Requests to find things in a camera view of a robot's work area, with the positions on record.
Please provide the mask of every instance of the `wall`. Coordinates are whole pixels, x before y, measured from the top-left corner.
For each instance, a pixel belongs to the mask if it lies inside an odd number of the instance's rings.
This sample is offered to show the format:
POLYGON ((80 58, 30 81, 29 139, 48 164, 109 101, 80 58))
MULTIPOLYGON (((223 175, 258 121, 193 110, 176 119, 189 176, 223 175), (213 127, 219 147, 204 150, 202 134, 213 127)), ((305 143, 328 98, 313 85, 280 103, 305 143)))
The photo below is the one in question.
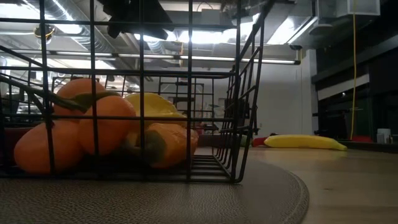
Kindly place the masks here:
POLYGON ((259 136, 270 133, 313 134, 318 129, 317 95, 311 84, 316 73, 315 51, 307 51, 301 65, 268 65, 261 68, 257 100, 259 136))
MULTIPOLYGON (((176 71, 176 70, 183 70, 184 68, 170 68, 170 73, 172 73, 172 71, 176 71)), ((204 72, 228 72, 230 70, 230 68, 212 68, 210 70, 208 70, 207 68, 193 68, 193 71, 204 71, 204 72)), ((162 78, 162 82, 176 82, 177 78, 162 78)), ((202 83, 205 86, 204 89, 204 93, 211 93, 212 89, 211 89, 211 80, 210 79, 202 79, 202 78, 198 78, 197 79, 197 84, 202 83)), ((226 91, 228 89, 228 79, 216 79, 214 81, 214 104, 218 105, 219 99, 220 98, 226 98, 226 91)), ((145 87, 144 87, 145 91, 156 91, 158 92, 158 88, 159 88, 159 79, 158 78, 154 78, 153 82, 145 82, 145 87)), ((162 85, 161 87, 162 93, 163 92, 172 92, 175 93, 176 92, 176 86, 173 84, 170 85, 162 85)), ((187 90, 187 86, 180 86, 178 88, 178 92, 179 93, 186 93, 187 90)), ((201 93, 202 89, 201 86, 197 86, 197 93, 201 93)), ((175 94, 161 94, 165 99, 169 99, 169 97, 175 97, 175 94)), ((197 95, 197 100, 196 100, 196 110, 200 110, 201 109, 201 95, 197 95)), ((212 97, 211 95, 206 95, 203 98, 203 108, 204 110, 211 110, 211 105, 212 104, 212 97)), ((183 103, 179 103, 177 106, 178 109, 185 109, 186 106, 183 105, 183 103)), ((223 118, 223 114, 222 114, 222 110, 215 110, 215 117, 216 118, 223 118)), ((201 113, 197 112, 196 117, 201 117, 201 113)), ((204 113, 204 117, 210 118, 211 117, 211 113, 204 113)))

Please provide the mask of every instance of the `round mat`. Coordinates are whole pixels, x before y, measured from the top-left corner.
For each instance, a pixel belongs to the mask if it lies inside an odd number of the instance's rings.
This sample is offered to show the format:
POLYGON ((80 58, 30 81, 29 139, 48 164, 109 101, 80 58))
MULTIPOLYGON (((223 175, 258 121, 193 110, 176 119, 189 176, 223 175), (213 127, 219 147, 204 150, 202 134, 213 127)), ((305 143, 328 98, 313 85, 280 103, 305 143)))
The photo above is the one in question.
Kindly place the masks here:
POLYGON ((248 160, 241 184, 0 179, 0 223, 300 223, 308 189, 248 160))

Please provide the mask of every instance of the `cable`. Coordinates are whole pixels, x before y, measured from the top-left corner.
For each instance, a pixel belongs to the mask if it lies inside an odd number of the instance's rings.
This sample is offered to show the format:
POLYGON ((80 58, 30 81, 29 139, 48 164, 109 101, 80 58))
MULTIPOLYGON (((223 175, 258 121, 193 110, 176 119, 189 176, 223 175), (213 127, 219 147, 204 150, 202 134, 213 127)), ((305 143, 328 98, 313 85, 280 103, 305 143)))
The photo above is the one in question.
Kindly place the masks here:
POLYGON ((356 74, 357 74, 357 66, 356 66, 356 0, 353 1, 353 27, 354 27, 354 93, 353 93, 353 110, 351 114, 351 135, 350 140, 353 140, 354 136, 354 119, 355 119, 355 96, 356 96, 356 74))

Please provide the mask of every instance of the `table surface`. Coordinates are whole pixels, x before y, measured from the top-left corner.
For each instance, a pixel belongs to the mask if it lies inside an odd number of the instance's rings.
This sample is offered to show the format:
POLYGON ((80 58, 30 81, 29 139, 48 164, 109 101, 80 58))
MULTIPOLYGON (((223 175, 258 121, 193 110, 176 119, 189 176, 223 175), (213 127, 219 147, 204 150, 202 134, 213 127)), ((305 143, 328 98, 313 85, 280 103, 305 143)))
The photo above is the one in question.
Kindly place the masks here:
POLYGON ((299 176, 310 192, 304 224, 398 223, 398 155, 258 148, 250 156, 299 176))

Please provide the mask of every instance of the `wire basket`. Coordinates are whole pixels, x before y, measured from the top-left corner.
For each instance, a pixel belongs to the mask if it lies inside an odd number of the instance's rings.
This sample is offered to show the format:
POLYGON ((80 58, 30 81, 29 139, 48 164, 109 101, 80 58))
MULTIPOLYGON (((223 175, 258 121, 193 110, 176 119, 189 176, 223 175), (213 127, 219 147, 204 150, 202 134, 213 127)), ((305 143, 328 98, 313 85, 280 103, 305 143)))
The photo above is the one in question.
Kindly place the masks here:
MULTIPOLYGON (((97 69, 95 67, 95 60, 98 54, 95 52, 95 32, 90 33, 91 40, 91 69, 80 69, 80 68, 53 68, 47 66, 47 55, 55 54, 54 52, 48 52, 46 49, 45 40, 45 24, 81 24, 90 26, 91 30, 95 29, 95 25, 108 25, 111 22, 96 22, 94 21, 94 0, 90 0, 90 20, 89 21, 49 21, 45 19, 44 0, 40 0, 40 19, 10 19, 10 18, 0 18, 1 22, 26 22, 26 23, 37 23, 40 24, 41 30, 41 43, 42 43, 42 63, 24 55, 23 52, 17 52, 15 50, 10 50, 4 46, 0 46, 0 50, 8 53, 14 57, 18 57, 22 60, 26 60, 29 63, 29 67, 0 67, 1 70, 27 70, 28 79, 19 80, 16 77, 12 77, 2 73, 3 78, 8 78, 12 81, 23 83, 28 86, 36 86, 36 88, 41 88, 44 90, 43 96, 43 113, 39 113, 32 109, 32 96, 29 95, 27 101, 12 99, 11 88, 9 93, 9 98, 2 99, 0 104, 0 176, 6 178, 59 178, 59 179, 101 179, 101 180, 145 180, 145 181, 172 181, 172 182, 211 182, 211 183, 238 183, 242 181, 244 176, 244 170, 246 166, 246 160, 248 157, 249 145, 251 143, 251 138, 253 135, 253 126, 256 117, 256 101, 259 89, 259 80, 261 75, 261 63, 257 65, 254 64, 255 61, 262 61, 262 46, 264 43, 264 19, 267 16, 269 9, 272 7, 275 1, 268 1, 264 5, 261 15, 257 22, 253 25, 251 34, 245 43, 244 47, 241 49, 240 43, 240 26, 231 26, 231 28, 237 29, 236 38, 236 60, 233 68, 230 72, 193 72, 192 71, 192 42, 188 43, 188 71, 187 72, 173 72, 170 74, 164 70, 146 70, 144 68, 144 41, 140 41, 140 69, 139 70, 121 70, 121 69, 97 69), (259 45, 255 45, 256 34, 259 32, 260 42, 259 45), (251 48, 251 58, 247 62, 243 63, 243 55, 251 48), (42 71, 43 72, 43 84, 38 85, 31 81, 32 72, 42 71), (177 91, 173 92, 175 96, 185 95, 188 99, 194 99, 187 101, 187 117, 186 118, 164 118, 164 117, 144 117, 141 116, 131 116, 131 117, 101 117, 97 116, 96 103, 93 103, 93 115, 87 116, 60 116, 51 114, 51 99, 50 92, 54 91, 54 88, 59 84, 57 79, 59 77, 54 77, 49 80, 48 72, 57 72, 61 74, 67 74, 67 79, 73 78, 76 75, 88 75, 91 78, 91 84, 93 88, 92 99, 96 99, 97 93, 95 91, 95 82, 98 75, 106 75, 105 87, 108 86, 108 77, 111 75, 121 75, 124 77, 123 90, 121 95, 125 95, 127 91, 125 90, 126 77, 133 76, 140 80, 140 112, 144 114, 144 79, 145 77, 159 77, 159 90, 155 93, 164 94, 161 92, 161 86, 165 84, 162 82, 163 77, 171 77, 175 79, 176 84, 181 81, 181 79, 186 79, 187 92, 182 93, 177 91), (197 83, 198 78, 205 78, 212 80, 211 93, 197 93, 196 87, 200 86, 197 83), (226 92, 226 103, 224 106, 224 116, 223 118, 215 117, 215 109, 212 106, 211 110, 203 107, 203 97, 205 95, 212 98, 212 105, 214 102, 214 82, 216 79, 228 79, 228 91, 226 92), (202 107, 199 109, 195 108, 197 96, 202 97, 202 107), (27 105, 27 111, 25 113, 13 113, 11 110, 3 110, 7 103, 8 108, 12 108, 13 103, 19 103, 27 105), (210 113, 211 117, 205 118, 203 113, 210 113), (239 120, 243 118, 248 120, 248 123, 241 123, 239 120), (56 171, 56 162, 54 159, 54 149, 53 149, 53 136, 51 131, 47 131, 47 139, 49 146, 49 159, 50 159, 50 174, 49 175, 37 175, 29 174, 21 170, 13 158, 13 144, 17 141, 20 136, 18 134, 12 135, 12 130, 14 128, 21 127, 32 127, 37 125, 37 123, 46 123, 47 130, 52 128, 52 121, 57 119, 92 119, 93 129, 94 129, 94 145, 95 153, 90 157, 84 164, 78 165, 68 172, 58 173, 56 171), (145 162, 144 153, 146 150, 145 144, 141 146, 141 155, 135 159, 124 158, 124 162, 115 163, 109 162, 109 158, 104 158, 100 155, 98 149, 98 130, 97 122, 101 119, 124 119, 124 120, 135 120, 139 125, 140 131, 140 141, 145 142, 145 122, 146 121, 181 121, 187 124, 187 143, 186 143, 186 159, 179 166, 175 166, 171 169, 153 169, 148 167, 145 162), (212 137, 218 138, 218 142, 221 144, 213 146, 208 149, 198 150, 195 154, 191 153, 191 129, 200 129, 195 126, 195 123, 206 122, 208 124, 222 123, 222 127, 219 135, 214 134, 212 130, 212 137)), ((192 4, 193 1, 189 1, 189 24, 184 25, 188 28, 189 36, 192 36, 192 30, 194 28, 218 28, 218 25, 195 25, 192 19, 192 4)), ((143 7, 144 1, 140 1, 140 21, 136 23, 140 27, 146 26, 178 26, 176 24, 151 24, 143 22, 143 7)), ((240 15, 238 13, 238 25, 240 24, 240 15)))

